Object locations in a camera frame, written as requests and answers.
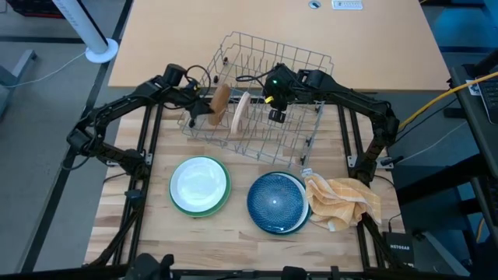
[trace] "blue plate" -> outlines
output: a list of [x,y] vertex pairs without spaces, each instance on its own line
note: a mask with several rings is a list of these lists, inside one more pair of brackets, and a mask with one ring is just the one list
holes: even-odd
[[247,210],[254,223],[277,234],[292,229],[300,221],[304,203],[299,187],[279,173],[259,177],[247,196]]

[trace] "wooden table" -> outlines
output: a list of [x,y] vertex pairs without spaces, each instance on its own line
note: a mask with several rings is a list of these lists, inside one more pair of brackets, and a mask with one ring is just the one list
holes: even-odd
[[435,91],[450,78],[419,0],[134,1],[109,86],[137,86],[168,63],[208,65],[232,31],[330,55],[334,78],[362,91]]
[[[177,124],[180,113],[172,110],[163,112],[140,235],[139,254],[147,252],[158,260],[165,254],[174,254],[176,269],[250,268],[280,271],[285,265],[292,265],[308,271],[329,271],[331,265],[337,265],[341,271],[362,271],[358,237],[354,227],[330,233],[308,222],[299,232],[289,236],[273,236],[260,230],[247,212],[247,193],[259,176],[282,169],[189,138],[181,133]],[[144,110],[136,110],[121,119],[115,142],[117,147],[136,148],[143,114]],[[352,131],[347,110],[345,115],[349,131]],[[373,137],[371,124],[368,118],[362,115],[358,114],[358,119],[363,147],[367,147]],[[354,151],[352,132],[349,139]],[[172,205],[168,195],[168,182],[178,164],[189,157],[199,155],[213,156],[226,165],[232,177],[233,190],[220,212],[207,218],[193,219]],[[348,176],[338,112],[334,105],[325,106],[309,167],[325,178]],[[110,168],[107,176],[121,172],[118,167]],[[389,172],[379,170],[377,174],[392,180]],[[103,186],[86,261],[94,260],[118,231],[125,203],[123,193],[127,187],[127,177],[109,180]],[[400,212],[395,189],[387,181],[378,178],[375,178],[371,187],[382,199],[380,230],[387,230],[389,218]],[[395,232],[404,231],[401,216],[393,219],[392,227]],[[366,240],[370,263],[375,265],[373,243],[367,231]],[[125,255],[128,249],[129,240],[125,243]]]

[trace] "cable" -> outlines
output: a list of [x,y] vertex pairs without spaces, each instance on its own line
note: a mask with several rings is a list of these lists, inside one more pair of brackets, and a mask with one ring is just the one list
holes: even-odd
[[383,180],[386,180],[389,184],[391,184],[391,185],[392,185],[392,187],[395,187],[395,183],[393,183],[393,182],[392,182],[391,180],[389,180],[388,178],[383,177],[383,176],[381,176],[381,175],[373,175],[373,176],[374,176],[374,177],[377,177],[377,178],[381,178],[381,179],[383,179]]
[[474,84],[476,84],[478,82],[486,81],[487,79],[491,79],[491,78],[494,78],[494,77],[497,77],[497,76],[498,76],[498,72],[494,72],[492,74],[485,75],[482,78],[476,79],[476,80],[471,81],[471,82],[467,82],[467,83],[465,83],[465,84],[463,84],[461,86],[457,86],[456,88],[448,90],[447,92],[439,95],[438,97],[436,97],[433,100],[431,100],[430,102],[428,102],[426,105],[424,105],[423,107],[421,107],[420,109],[418,109],[412,116],[410,116],[409,118],[407,118],[406,120],[404,120],[399,125],[399,129],[403,128],[408,123],[412,122],[416,117],[418,117],[421,113],[423,113],[423,111],[427,110],[427,108],[429,108],[432,105],[434,105],[437,101],[442,100],[444,97],[449,96],[452,93],[456,93],[460,89],[464,89],[464,88],[466,88],[468,86],[471,86],[471,85],[474,85]]
[[[414,130],[415,128],[417,128],[419,125],[421,125],[423,122],[427,121],[430,117],[432,117],[433,115],[441,112],[442,110],[446,109],[448,106],[450,106],[453,102],[457,101],[457,98],[455,97],[455,99],[453,99],[451,102],[449,102],[448,104],[444,105],[443,107],[441,107],[440,109],[438,109],[437,111],[433,112],[432,114],[430,114],[429,116],[427,116],[425,119],[423,119],[422,121],[420,121],[418,124],[414,125],[413,128],[410,128],[406,133],[404,133],[400,138],[398,138],[398,140],[396,140],[394,144],[398,143],[403,137],[405,137],[408,133],[410,133],[412,130]],[[406,126],[404,126],[404,128],[402,130],[400,130],[398,132],[398,134],[402,133],[406,128],[408,127],[408,124]]]
[[17,85],[14,85],[14,86],[4,86],[5,88],[14,88],[14,87],[18,87],[18,86],[24,86],[24,85],[27,85],[27,84],[30,84],[30,83],[34,83],[34,82],[39,82],[41,80],[44,80],[52,75],[55,75],[57,73],[59,73],[62,69],[64,69],[66,66],[70,65],[71,62],[75,61],[76,59],[80,58],[81,56],[83,56],[85,53],[82,53],[80,55],[78,55],[77,57],[73,58],[72,60],[66,62],[66,64],[62,65],[59,69],[53,71],[52,73],[44,76],[43,78],[39,78],[39,79],[35,79],[33,81],[29,81],[29,82],[21,82],[20,84],[17,84]]
[[[381,175],[373,175],[374,177],[377,177],[377,178],[381,178],[382,180],[386,180],[389,184],[392,185],[392,187],[395,187],[395,183],[393,183],[391,180],[389,180],[388,178],[384,177],[384,176],[381,176]],[[389,233],[392,233],[392,227],[391,227],[391,220],[398,217],[399,215],[401,215],[401,213],[397,214],[396,216],[394,217],[391,217],[389,219],[389,222],[388,222],[388,229],[389,229]]]
[[417,155],[419,155],[419,154],[421,154],[421,153],[423,153],[423,152],[426,152],[427,150],[432,149],[435,145],[439,144],[439,143],[440,143],[441,141],[443,141],[446,137],[448,137],[448,135],[450,135],[453,131],[456,131],[457,129],[459,129],[459,128],[460,128],[462,125],[464,125],[464,124],[467,124],[467,121],[464,121],[464,122],[462,122],[460,125],[458,125],[456,128],[453,128],[453,129],[452,129],[450,132],[448,132],[445,136],[443,136],[441,139],[437,140],[437,142],[436,142],[436,143],[434,143],[434,144],[432,144],[431,146],[429,146],[429,147],[427,147],[427,148],[423,149],[423,150],[422,150],[422,151],[420,151],[420,152],[416,152],[416,153],[414,153],[413,155],[411,155],[411,156],[409,156],[409,157],[407,157],[407,158],[405,158],[405,159],[403,159],[403,160],[398,161],[398,163],[396,163],[396,164],[402,163],[402,162],[404,162],[404,161],[406,161],[406,160],[408,160],[408,159],[411,159],[411,158],[412,158],[412,157],[414,157],[414,156],[417,156]]
[[478,243],[481,239],[482,226],[484,226],[484,217],[481,218],[481,222],[479,222],[479,227],[477,228],[477,237],[475,238],[476,243]]
[[401,213],[397,214],[396,216],[392,216],[390,219],[389,219],[389,222],[388,222],[388,228],[389,228],[389,233],[392,233],[392,227],[391,227],[391,220],[400,216]]
[[209,91],[211,91],[211,76],[209,75],[209,71],[206,68],[202,67],[201,65],[192,65],[191,67],[187,68],[187,71],[185,72],[185,78],[189,82],[190,82],[189,79],[191,79],[191,77],[188,76],[188,72],[193,68],[200,68],[200,69],[204,70],[204,73],[208,76],[208,81],[209,81],[208,90],[206,90],[204,95],[202,96],[202,98],[204,98],[206,95],[208,95]]
[[258,81],[261,85],[263,85],[263,83],[261,81],[259,81],[260,78],[263,78],[264,76],[270,74],[271,72],[275,71],[275,67],[274,68],[271,68],[269,71],[265,72],[265,73],[262,73],[260,75],[257,75],[257,76],[252,76],[252,75],[240,75],[238,77],[235,78],[236,81],[238,82],[251,82],[251,81]]
[[5,9],[3,11],[0,11],[0,13],[6,13],[7,12],[7,9],[9,8],[7,6],[7,0],[4,0],[5,1]]
[[119,176],[123,176],[123,175],[126,175],[126,172],[119,173],[119,174],[117,174],[117,175],[113,175],[113,176],[111,176],[111,177],[107,177],[107,178],[105,178],[105,179],[103,180],[103,182],[102,182],[102,183],[103,183],[103,184],[105,184],[107,181],[109,181],[109,180],[111,180],[111,179],[114,179],[114,178],[117,178],[117,177],[119,177]]

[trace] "dish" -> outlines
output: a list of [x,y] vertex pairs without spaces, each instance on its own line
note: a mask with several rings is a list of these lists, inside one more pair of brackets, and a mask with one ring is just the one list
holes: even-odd
[[227,199],[230,176],[217,160],[198,156],[185,160],[170,179],[171,200],[186,214],[208,214]]
[[308,216],[308,211],[310,210],[310,205],[307,203],[306,190],[304,189],[305,188],[304,185],[299,180],[297,180],[297,178],[295,178],[294,176],[292,176],[288,173],[279,173],[279,174],[292,180],[296,184],[296,186],[299,188],[301,195],[303,195],[303,201],[304,201],[303,213],[301,213],[301,217],[299,219],[299,222],[297,222],[297,224],[295,226],[293,226],[291,229],[286,230],[285,232],[282,232],[282,233],[291,233],[293,230],[295,230],[299,226],[301,226],[301,224],[306,222],[306,218]]
[[295,180],[281,172],[259,177],[247,195],[247,210],[254,223],[269,233],[289,233],[302,219],[303,195]]
[[232,127],[230,128],[230,134],[236,134],[240,130],[240,118],[247,110],[247,106],[251,102],[251,95],[248,92],[245,92],[240,98],[239,104],[235,109],[235,113],[233,114]]
[[215,93],[212,95],[209,107],[214,113],[208,115],[208,122],[210,125],[217,125],[221,122],[223,115],[225,115],[226,105],[230,98],[230,87],[227,84],[218,86]]

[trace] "yellow towel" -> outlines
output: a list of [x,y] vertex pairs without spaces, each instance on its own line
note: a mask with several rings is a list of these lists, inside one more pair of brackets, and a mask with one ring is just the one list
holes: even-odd
[[381,224],[381,198],[352,178],[325,180],[313,173],[304,179],[306,198],[313,215],[310,220],[332,232],[356,226],[367,212]]

